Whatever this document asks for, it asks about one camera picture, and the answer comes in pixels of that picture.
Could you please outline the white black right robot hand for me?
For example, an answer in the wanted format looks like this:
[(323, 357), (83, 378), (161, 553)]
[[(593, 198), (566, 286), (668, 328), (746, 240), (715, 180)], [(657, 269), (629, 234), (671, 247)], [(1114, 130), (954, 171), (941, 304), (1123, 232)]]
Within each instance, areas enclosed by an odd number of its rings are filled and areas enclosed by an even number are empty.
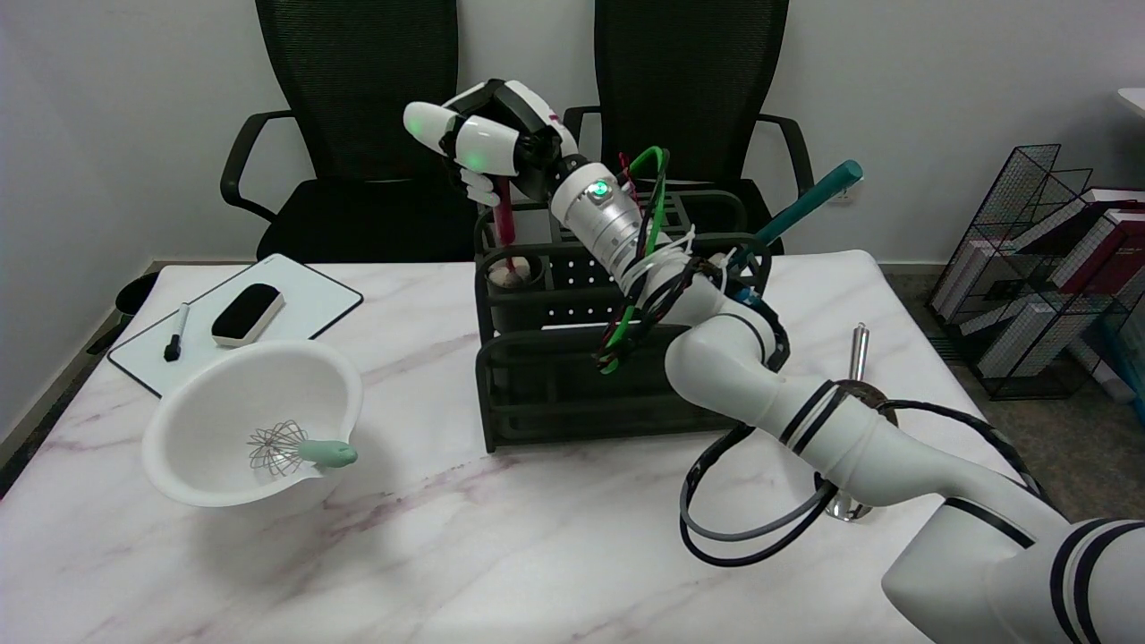
[(515, 79), (487, 80), (444, 105), (410, 102), (402, 121), (447, 160), (467, 197), (487, 207), (508, 199), (502, 178), (528, 199), (547, 203), (556, 190), (556, 167), (581, 154), (556, 111)]

